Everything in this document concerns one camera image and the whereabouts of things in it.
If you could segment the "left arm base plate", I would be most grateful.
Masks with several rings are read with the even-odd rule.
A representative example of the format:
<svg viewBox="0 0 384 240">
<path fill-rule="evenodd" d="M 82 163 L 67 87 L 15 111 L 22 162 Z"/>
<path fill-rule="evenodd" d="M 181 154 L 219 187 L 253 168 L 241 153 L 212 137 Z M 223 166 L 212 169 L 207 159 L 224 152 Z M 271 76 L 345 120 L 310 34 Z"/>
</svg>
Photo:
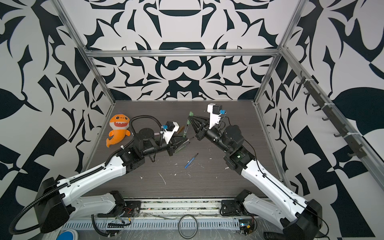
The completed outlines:
<svg viewBox="0 0 384 240">
<path fill-rule="evenodd" d="M 140 213 L 141 201 L 125 201 L 124 204 L 117 203 L 115 207 L 107 214 L 97 214 L 98 218 L 113 218 L 113 217 L 124 217 L 130 218 L 135 214 Z"/>
</svg>

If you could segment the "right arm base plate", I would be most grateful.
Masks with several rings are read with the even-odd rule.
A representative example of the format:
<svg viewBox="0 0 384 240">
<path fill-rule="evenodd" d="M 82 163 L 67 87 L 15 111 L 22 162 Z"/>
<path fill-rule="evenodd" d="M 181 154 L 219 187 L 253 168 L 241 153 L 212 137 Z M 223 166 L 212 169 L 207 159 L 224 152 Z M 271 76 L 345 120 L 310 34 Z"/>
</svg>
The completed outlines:
<svg viewBox="0 0 384 240">
<path fill-rule="evenodd" d="M 222 200 L 220 207 L 220 215 L 223 217 L 259 217 L 256 213 L 250 212 L 246 208 L 246 202 L 240 202 L 237 200 Z"/>
</svg>

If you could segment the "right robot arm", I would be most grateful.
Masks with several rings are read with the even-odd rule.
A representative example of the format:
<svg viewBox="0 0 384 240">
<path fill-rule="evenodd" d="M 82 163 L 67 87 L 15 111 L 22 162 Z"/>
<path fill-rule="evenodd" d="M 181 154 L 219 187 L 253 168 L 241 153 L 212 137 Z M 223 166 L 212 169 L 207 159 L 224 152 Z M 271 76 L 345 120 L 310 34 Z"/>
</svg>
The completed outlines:
<svg viewBox="0 0 384 240">
<path fill-rule="evenodd" d="M 188 117 L 200 141 L 204 138 L 225 152 L 224 160 L 231 170 L 253 183 L 268 198 L 262 200 L 243 190 L 237 201 L 248 214 L 257 215 L 274 224 L 281 233 L 264 232 L 266 240 L 314 240 L 327 238 L 321 232 L 327 223 L 323 220 L 322 206 L 316 200 L 307 201 L 291 191 L 271 175 L 257 159 L 256 153 L 246 149 L 246 139 L 237 125 L 220 130 L 209 118 Z"/>
</svg>

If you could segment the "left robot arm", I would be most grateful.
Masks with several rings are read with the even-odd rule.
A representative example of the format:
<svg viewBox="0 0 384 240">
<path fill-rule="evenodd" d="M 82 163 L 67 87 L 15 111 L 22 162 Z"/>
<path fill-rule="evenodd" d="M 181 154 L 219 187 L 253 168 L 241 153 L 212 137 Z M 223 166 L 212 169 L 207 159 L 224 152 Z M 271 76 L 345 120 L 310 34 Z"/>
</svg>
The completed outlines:
<svg viewBox="0 0 384 240">
<path fill-rule="evenodd" d="M 123 212 L 125 201 L 117 191 L 104 196 L 84 197 L 98 186 L 132 172 L 150 157 L 166 151 L 172 156 L 188 141 L 179 135 L 179 125 L 168 121 L 162 125 L 149 115 L 134 117 L 129 122 L 133 139 L 113 152 L 108 159 L 83 173 L 55 181 L 49 178 L 39 187 L 35 200 L 24 207 L 11 221 L 9 233 L 21 235 L 36 229 L 52 232 L 68 220 L 87 215 L 104 214 L 116 217 Z"/>
</svg>

